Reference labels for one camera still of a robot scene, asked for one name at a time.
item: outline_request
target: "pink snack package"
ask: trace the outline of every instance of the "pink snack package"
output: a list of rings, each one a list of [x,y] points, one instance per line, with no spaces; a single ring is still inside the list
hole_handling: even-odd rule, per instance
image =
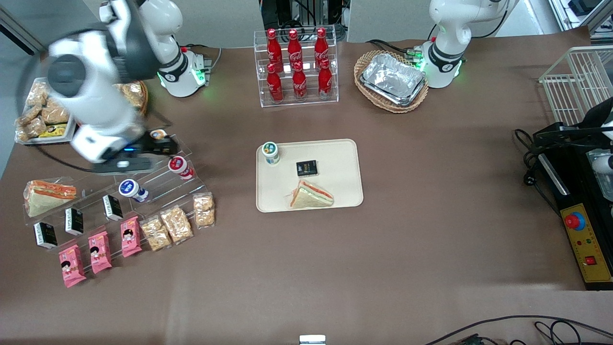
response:
[[[140,252],[139,217],[132,217],[121,223],[121,253],[124,258]]]
[[[64,285],[71,287],[86,279],[81,262],[81,251],[78,245],[74,245],[59,253],[59,262],[62,265],[62,277]]]
[[[90,237],[89,254],[91,256],[91,270],[94,274],[103,269],[111,268],[111,251],[109,250],[109,238],[107,232],[103,231]]]

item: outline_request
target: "sandwich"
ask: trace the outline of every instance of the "sandwich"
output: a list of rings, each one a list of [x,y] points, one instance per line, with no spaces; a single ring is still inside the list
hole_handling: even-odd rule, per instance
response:
[[[71,185],[53,184],[41,180],[28,182],[23,192],[28,216],[36,217],[77,197]]]
[[[294,190],[294,197],[289,207],[301,209],[305,207],[328,207],[334,203],[332,194],[306,180],[300,180]]]

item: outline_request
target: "red coca-cola bottle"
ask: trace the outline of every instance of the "red coca-cola bottle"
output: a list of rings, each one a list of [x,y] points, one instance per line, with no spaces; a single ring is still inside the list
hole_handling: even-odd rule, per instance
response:
[[[268,64],[268,77],[266,78],[268,82],[268,90],[270,91],[270,97],[272,98],[272,103],[279,104],[283,102],[283,89],[281,88],[281,78],[276,73],[275,64]]]
[[[307,98],[307,77],[302,71],[302,61],[296,61],[292,66],[294,67],[294,76],[292,77],[294,96],[296,101],[304,102]]]
[[[323,60],[328,60],[328,42],[326,41],[326,29],[317,29],[317,42],[315,42],[315,70],[319,71],[319,65]]]
[[[276,40],[275,29],[270,28],[268,35],[268,59],[271,64],[275,65],[275,72],[283,72],[283,55],[281,55],[281,45]]]
[[[319,98],[327,100],[332,94],[332,73],[330,72],[330,60],[325,59],[320,62],[319,71]]]
[[[294,71],[295,63],[300,62],[300,70],[302,70],[302,47],[298,42],[298,31],[296,29],[289,30],[289,45],[287,45],[287,53],[289,54],[289,65]]]

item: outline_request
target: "brown tablecloth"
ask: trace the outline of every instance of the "brown tablecloth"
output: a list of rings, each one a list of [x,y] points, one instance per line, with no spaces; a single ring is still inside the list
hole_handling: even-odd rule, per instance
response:
[[[354,86],[353,64],[369,44],[340,45],[338,104],[261,109],[250,49],[225,50],[211,86],[190,98],[152,81],[150,106],[194,151],[218,224],[71,289],[23,225],[21,193],[31,179],[82,174],[15,146],[0,182],[0,339],[295,344],[321,333],[329,344],[422,344],[507,314],[610,329],[613,293],[582,291],[560,221],[522,185],[523,148],[512,140],[514,128],[549,123],[536,79],[587,44],[584,29],[474,40],[453,84],[406,115],[376,108]],[[257,211],[259,145],[340,138],[358,146],[361,206]],[[49,150],[83,163],[70,147]],[[528,320],[475,331],[536,341]]]

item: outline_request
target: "yellow control panel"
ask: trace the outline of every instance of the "yellow control panel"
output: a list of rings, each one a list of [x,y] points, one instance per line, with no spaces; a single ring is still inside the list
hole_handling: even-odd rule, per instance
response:
[[[594,236],[583,204],[560,211],[585,282],[610,282],[611,272]]]

